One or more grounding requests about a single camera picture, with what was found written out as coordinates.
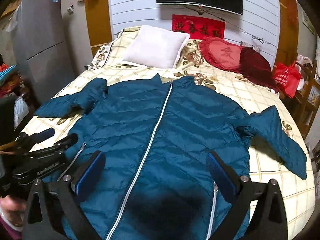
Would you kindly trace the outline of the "person's left hand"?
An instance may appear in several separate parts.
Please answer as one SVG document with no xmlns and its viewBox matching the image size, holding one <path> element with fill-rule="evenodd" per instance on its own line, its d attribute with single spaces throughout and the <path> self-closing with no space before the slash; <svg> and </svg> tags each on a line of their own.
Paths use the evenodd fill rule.
<svg viewBox="0 0 320 240">
<path fill-rule="evenodd" d="M 23 225 L 27 202 L 17 197 L 1 197 L 1 218 L 14 230 L 20 231 Z"/>
</svg>

